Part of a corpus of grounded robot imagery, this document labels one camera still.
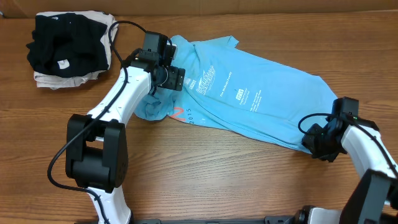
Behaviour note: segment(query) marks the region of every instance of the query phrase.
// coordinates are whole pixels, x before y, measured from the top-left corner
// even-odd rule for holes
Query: wooden table
[[[398,159],[398,12],[242,16],[119,17],[189,41],[233,35],[238,48],[321,76],[338,96],[360,100],[360,116],[381,128]],[[0,20],[0,223],[93,220],[87,195],[54,187],[46,170],[65,143],[73,113],[85,114],[119,74],[79,88],[37,88],[26,60],[33,19]],[[144,35],[121,26],[126,57]],[[129,170],[123,189],[136,218],[262,218],[302,205],[342,209],[359,178],[346,155],[334,163],[217,129],[167,118],[127,126]],[[65,156],[55,178],[66,184]]]

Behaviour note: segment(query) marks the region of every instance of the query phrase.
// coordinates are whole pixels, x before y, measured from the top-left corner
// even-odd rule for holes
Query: cardboard wall
[[[115,16],[350,12],[398,9],[398,0],[0,0],[6,17],[96,10]]]

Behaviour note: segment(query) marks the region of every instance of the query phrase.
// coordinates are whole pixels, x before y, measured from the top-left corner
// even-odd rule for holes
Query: white clothing label
[[[60,66],[60,69],[66,69],[69,67],[69,61],[68,59],[58,61],[58,65]]]

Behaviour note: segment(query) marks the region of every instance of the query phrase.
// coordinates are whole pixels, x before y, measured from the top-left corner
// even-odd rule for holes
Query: white robotic arm
[[[102,121],[111,121],[116,119],[119,123],[127,125],[131,115],[136,109],[138,103],[143,97],[149,93],[151,86],[151,77],[149,72],[145,72],[142,68],[128,67],[128,82],[122,94],[113,103],[112,107],[104,116],[100,118]],[[114,98],[115,94],[120,90],[125,79],[124,69],[120,71],[120,75],[112,89],[105,98],[90,112],[92,118],[96,118],[106,105]]]
[[[151,89],[150,73],[145,72],[142,68],[128,67],[128,83],[124,88],[122,94],[113,103],[112,107],[108,110],[104,116],[100,118],[102,121],[111,121],[116,119],[119,123],[127,125],[131,115],[136,109],[138,103],[143,97],[149,93]],[[120,76],[109,93],[105,98],[97,105],[94,109],[88,112],[92,118],[96,118],[103,110],[106,105],[114,98],[115,94],[120,90],[125,79],[124,70],[120,72]],[[96,137],[97,141],[103,141],[102,137]],[[127,206],[124,200],[124,194],[122,186],[115,187],[111,193],[105,192],[103,189],[97,189],[89,187],[90,190],[96,192],[101,197],[104,212],[110,223],[112,224],[128,224],[131,220],[131,210]],[[104,219],[101,215],[100,206],[95,200],[94,196],[89,194],[91,200],[94,203],[95,210],[99,217],[99,224],[104,223]]]
[[[393,160],[381,141],[380,132],[370,127],[361,127],[377,139],[377,141],[384,148],[384,151],[389,159],[392,161],[392,164],[396,167],[396,162]],[[387,174],[391,178],[396,178],[379,147],[362,130],[355,126],[349,125],[344,132],[343,138],[341,139],[341,145],[351,157],[351,160],[353,161],[355,169],[360,178],[362,178],[368,169],[380,171]]]
[[[333,162],[339,153],[348,153],[361,181],[342,211],[311,208],[305,224],[379,223],[385,204],[398,208],[397,164],[383,145],[379,128],[359,118],[358,108],[358,100],[344,97],[335,100],[332,114],[307,116],[328,116],[325,127],[314,124],[304,132],[302,144],[312,157]]]
[[[79,138],[67,144],[67,176],[90,190],[99,224],[132,223],[121,186],[128,165],[125,126],[152,87],[182,89],[185,70],[171,66],[176,51],[177,46],[166,36],[146,32],[143,49],[135,50],[123,62],[126,69],[121,69],[105,98],[86,116],[74,114],[68,122],[68,141]],[[86,141],[103,141],[104,148],[88,147]]]

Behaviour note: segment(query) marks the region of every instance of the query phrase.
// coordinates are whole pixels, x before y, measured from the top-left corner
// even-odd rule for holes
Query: folded white cloth
[[[106,24],[108,28],[106,29],[106,32],[104,36],[101,38],[101,43],[105,47],[105,53],[106,53],[106,59],[108,61],[108,69],[111,67],[111,45],[109,43],[109,38],[108,38],[108,31],[109,27],[116,22],[115,18],[108,14],[104,14],[102,12],[96,12],[96,11],[83,11],[83,12],[40,12],[37,14],[37,16],[55,16],[55,15],[60,15],[60,14],[65,14],[65,13],[75,13],[78,15],[83,15],[87,17],[88,19],[92,19],[94,21]],[[118,31],[118,25],[114,26],[114,28],[111,31],[111,38],[114,40],[114,37],[116,35],[116,32]],[[73,77],[73,78],[62,78],[58,77],[55,75],[45,75],[41,74],[39,72],[34,72],[34,79],[37,82],[37,87],[49,87],[53,90],[56,90],[58,88],[68,88],[68,87],[76,87],[80,86],[82,83],[86,83],[88,80],[96,80],[98,78],[98,74],[104,72],[104,71],[97,71],[97,72],[91,72],[83,77]]]

